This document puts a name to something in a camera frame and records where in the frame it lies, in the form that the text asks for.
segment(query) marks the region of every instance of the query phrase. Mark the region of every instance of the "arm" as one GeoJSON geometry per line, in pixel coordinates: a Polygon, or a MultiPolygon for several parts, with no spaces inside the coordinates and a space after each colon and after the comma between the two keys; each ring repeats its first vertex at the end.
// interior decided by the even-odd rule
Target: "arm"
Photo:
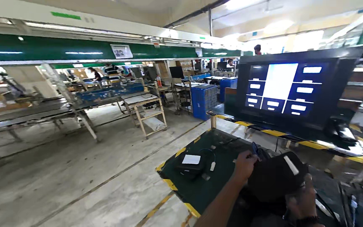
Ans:
{"type": "Polygon", "coordinates": [[[239,192],[252,174],[253,165],[258,160],[257,156],[247,158],[250,154],[249,151],[239,154],[236,159],[234,174],[205,209],[204,214],[197,220],[194,227],[226,226],[239,192]]]}

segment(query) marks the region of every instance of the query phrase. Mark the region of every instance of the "blue crate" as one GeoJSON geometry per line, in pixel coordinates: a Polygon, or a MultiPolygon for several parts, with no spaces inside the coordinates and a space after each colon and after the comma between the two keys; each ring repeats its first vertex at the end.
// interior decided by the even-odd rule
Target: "blue crate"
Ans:
{"type": "Polygon", "coordinates": [[[105,99],[114,98],[117,96],[128,95],[132,93],[142,92],[144,87],[142,84],[129,84],[124,87],[109,87],[94,91],[78,92],[76,94],[78,101],[83,105],[96,105],[105,99]]]}
{"type": "Polygon", "coordinates": [[[207,111],[217,103],[217,86],[202,84],[191,88],[193,116],[198,119],[208,120],[207,111]]]}
{"type": "Polygon", "coordinates": [[[225,102],[225,88],[237,88],[238,80],[237,79],[223,79],[219,82],[220,85],[220,93],[219,93],[219,101],[221,103],[225,102]]]}

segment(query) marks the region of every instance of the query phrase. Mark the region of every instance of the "television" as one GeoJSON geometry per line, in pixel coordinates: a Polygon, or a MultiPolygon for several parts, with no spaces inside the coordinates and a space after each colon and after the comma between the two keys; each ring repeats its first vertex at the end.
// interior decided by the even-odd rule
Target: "television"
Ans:
{"type": "Polygon", "coordinates": [[[242,57],[238,116],[322,130],[362,52],[352,47],[242,57]]]}

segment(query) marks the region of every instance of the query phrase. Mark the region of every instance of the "sign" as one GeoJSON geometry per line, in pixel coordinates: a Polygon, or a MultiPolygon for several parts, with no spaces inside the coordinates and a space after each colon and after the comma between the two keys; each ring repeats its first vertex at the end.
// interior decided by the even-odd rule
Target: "sign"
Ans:
{"type": "Polygon", "coordinates": [[[131,49],[129,45],[114,45],[110,44],[116,59],[128,59],[133,58],[131,49]]]}
{"type": "Polygon", "coordinates": [[[196,54],[197,54],[197,57],[202,57],[203,56],[203,49],[196,48],[196,54]]]}
{"type": "Polygon", "coordinates": [[[72,14],[66,14],[66,13],[58,13],[58,12],[52,12],[51,11],[51,15],[53,15],[55,17],[64,17],[64,18],[71,18],[71,19],[75,19],[75,20],[82,20],[80,16],[72,15],[72,14]]]}

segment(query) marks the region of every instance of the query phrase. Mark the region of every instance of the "blue storage bin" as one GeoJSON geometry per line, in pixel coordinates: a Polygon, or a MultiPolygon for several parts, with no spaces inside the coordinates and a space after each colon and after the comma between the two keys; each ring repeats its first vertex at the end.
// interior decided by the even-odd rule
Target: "blue storage bin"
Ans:
{"type": "Polygon", "coordinates": [[[237,79],[223,79],[219,82],[220,85],[220,93],[219,93],[219,101],[221,103],[225,102],[225,88],[237,88],[238,80],[237,79]]]}
{"type": "Polygon", "coordinates": [[[191,88],[193,116],[204,121],[209,119],[207,111],[217,104],[217,86],[202,84],[191,88]]]}

